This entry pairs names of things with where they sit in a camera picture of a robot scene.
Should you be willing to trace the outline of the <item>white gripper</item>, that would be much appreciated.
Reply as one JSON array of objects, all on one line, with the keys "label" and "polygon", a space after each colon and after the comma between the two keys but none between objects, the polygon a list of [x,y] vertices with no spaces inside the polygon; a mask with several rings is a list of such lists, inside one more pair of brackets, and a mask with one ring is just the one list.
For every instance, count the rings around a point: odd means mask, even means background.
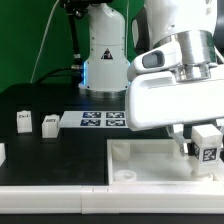
[{"label": "white gripper", "polygon": [[215,120],[224,147],[224,65],[211,69],[211,78],[178,83],[170,71],[144,74],[130,84],[125,98],[127,126],[133,131],[166,127],[187,155],[184,125]]}]

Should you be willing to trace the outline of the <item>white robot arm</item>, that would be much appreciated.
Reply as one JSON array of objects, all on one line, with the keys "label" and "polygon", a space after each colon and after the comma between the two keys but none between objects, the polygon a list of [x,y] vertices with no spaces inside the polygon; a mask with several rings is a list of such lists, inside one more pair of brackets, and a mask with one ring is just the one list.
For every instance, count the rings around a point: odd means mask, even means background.
[{"label": "white robot arm", "polygon": [[88,7],[90,55],[80,89],[92,96],[126,93],[128,127],[167,127],[187,153],[181,124],[224,117],[224,64],[213,35],[218,0],[144,0],[133,36],[146,47],[131,62],[124,53],[124,19],[97,0]]}]

